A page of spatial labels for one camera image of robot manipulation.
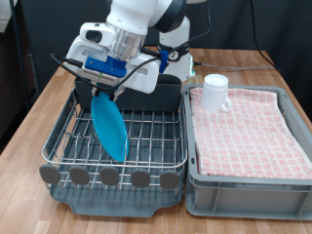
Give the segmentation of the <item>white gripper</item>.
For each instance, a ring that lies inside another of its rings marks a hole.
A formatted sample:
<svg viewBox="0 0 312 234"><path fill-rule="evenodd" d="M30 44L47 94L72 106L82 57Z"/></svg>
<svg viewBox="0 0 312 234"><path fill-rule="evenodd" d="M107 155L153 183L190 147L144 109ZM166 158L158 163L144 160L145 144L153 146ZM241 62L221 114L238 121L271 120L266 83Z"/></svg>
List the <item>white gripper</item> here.
<svg viewBox="0 0 312 234"><path fill-rule="evenodd" d="M80 76L109 87L120 84L146 94L154 91L158 75L159 61L150 61L138 70L140 64L151 59L151 56L141 54L128 61L114 58L108 53L108 48L77 36L66 55L68 59L75 59L83 63L82 67L67 65ZM124 93L124 88L118 88L109 94L111 101L116 101ZM92 95L98 97L100 89L92 88Z"/></svg>

